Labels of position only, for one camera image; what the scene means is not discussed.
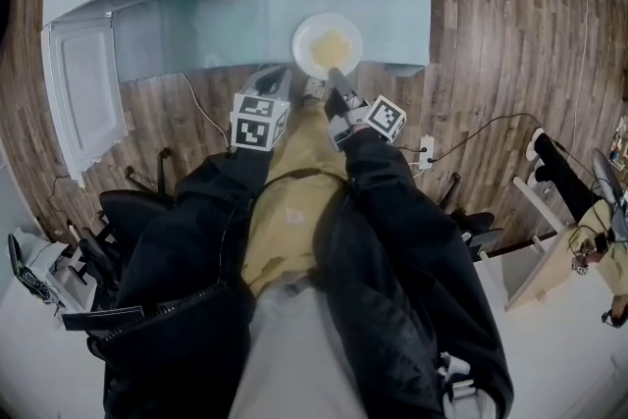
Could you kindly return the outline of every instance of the wooden floor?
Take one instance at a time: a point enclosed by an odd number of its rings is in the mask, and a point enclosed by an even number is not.
[[[70,180],[58,180],[48,200],[55,177],[67,172],[43,83],[41,5],[42,0],[13,0],[0,49],[0,133],[32,211],[52,234],[66,221],[53,205],[83,226],[90,224],[92,210]],[[367,97],[382,93],[407,110],[409,124],[399,145],[418,148],[420,137],[430,134],[437,139],[437,154],[443,153],[489,119],[525,111],[590,165],[592,148],[607,149],[622,111],[628,0],[590,0],[578,101],[585,12],[585,0],[433,0],[433,64],[412,79],[395,79],[379,65],[363,64],[358,84]],[[233,93],[251,70],[197,71],[189,77],[203,106],[226,126]],[[126,165],[154,181],[157,152],[165,146],[174,151],[167,163],[171,187],[205,156],[221,150],[220,136],[195,109],[180,76],[125,83],[121,89],[130,134],[87,173],[94,202],[103,190],[127,186]],[[468,211],[494,211],[506,228],[502,244],[541,232],[536,212],[510,183],[531,171],[523,151],[533,129],[527,118],[496,122],[417,178],[417,184],[440,198],[450,175],[458,172],[463,178],[460,203]],[[555,190],[544,197],[566,217]]]

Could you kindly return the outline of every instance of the white shoe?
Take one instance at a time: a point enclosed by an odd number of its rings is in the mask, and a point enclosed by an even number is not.
[[[530,177],[528,177],[528,186],[530,188],[534,188],[539,184],[539,181],[537,180],[537,170],[544,165],[545,163],[541,159],[539,159],[537,164],[534,165],[534,170],[532,170]]]
[[[532,162],[537,157],[539,157],[539,154],[534,149],[534,144],[539,139],[539,136],[541,136],[544,132],[545,131],[543,130],[543,128],[536,128],[534,132],[532,133],[532,139],[530,140],[530,143],[528,143],[528,146],[526,147],[526,159],[528,161]]]
[[[308,78],[303,91],[303,99],[323,101],[325,99],[326,87],[326,83],[323,80]]]

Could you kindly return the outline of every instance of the plate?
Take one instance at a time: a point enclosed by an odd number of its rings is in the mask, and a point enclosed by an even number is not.
[[[335,30],[349,45],[349,54],[339,66],[340,71],[347,76],[360,63],[364,42],[357,27],[344,16],[334,13],[314,15],[296,29],[292,39],[292,56],[296,64],[312,78],[320,80],[329,78],[329,69],[321,67],[314,61],[311,45],[332,30]]]

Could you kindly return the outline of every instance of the person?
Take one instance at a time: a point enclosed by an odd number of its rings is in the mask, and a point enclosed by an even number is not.
[[[508,415],[460,231],[374,130],[334,151],[322,87],[274,154],[209,157],[143,233],[116,307],[144,316],[88,340],[108,418]]]
[[[571,240],[573,250],[582,244],[590,248],[590,252],[577,260],[585,268],[597,266],[613,293],[611,317],[621,319],[628,308],[628,273],[623,273],[628,271],[628,253],[625,244],[612,243],[609,205],[578,178],[542,128],[533,132],[526,148],[526,159],[536,161],[528,186],[535,187],[542,182],[556,186],[578,224],[578,236]]]

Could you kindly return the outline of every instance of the jacket sleeve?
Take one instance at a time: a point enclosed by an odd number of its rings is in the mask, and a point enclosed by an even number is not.
[[[470,363],[476,385],[507,416],[513,388],[489,302],[456,224],[415,186],[401,153],[373,130],[345,143],[346,170],[415,309],[428,311],[439,351]]]
[[[117,307],[174,300],[239,272],[250,208],[271,152],[209,157],[177,186],[175,208],[144,231],[124,273]]]

